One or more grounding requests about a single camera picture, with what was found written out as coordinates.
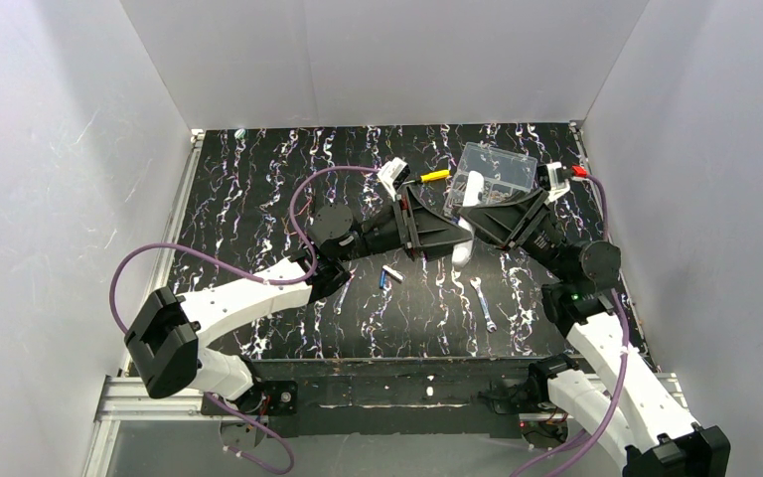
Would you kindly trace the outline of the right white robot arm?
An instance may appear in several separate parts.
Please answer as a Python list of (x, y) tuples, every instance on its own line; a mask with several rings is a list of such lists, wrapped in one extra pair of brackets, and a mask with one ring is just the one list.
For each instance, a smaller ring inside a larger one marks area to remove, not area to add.
[(483, 241), (502, 249), (519, 246), (555, 277), (541, 289), (546, 318), (604, 387), (596, 389), (564, 355), (530, 366), (528, 395), (564, 410), (588, 434), (554, 475), (594, 447), (605, 450), (623, 476), (725, 475), (727, 436), (718, 426), (700, 424), (675, 400), (630, 342), (616, 290), (616, 245), (568, 238), (545, 192), (463, 207), (460, 215)]

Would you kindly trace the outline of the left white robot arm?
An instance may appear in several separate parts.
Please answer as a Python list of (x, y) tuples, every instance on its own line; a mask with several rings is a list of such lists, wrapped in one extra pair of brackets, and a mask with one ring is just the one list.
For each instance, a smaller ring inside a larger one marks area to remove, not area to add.
[(345, 204), (324, 205), (307, 235), (311, 250), (297, 251), (251, 278), (181, 295), (163, 286), (148, 295), (124, 344), (151, 398), (184, 389), (231, 401), (247, 397), (262, 381), (241, 357), (211, 349), (218, 338), (334, 294), (351, 277), (344, 266), (350, 259), (397, 248), (413, 258), (442, 258), (473, 237), (425, 206), (411, 187), (364, 222)]

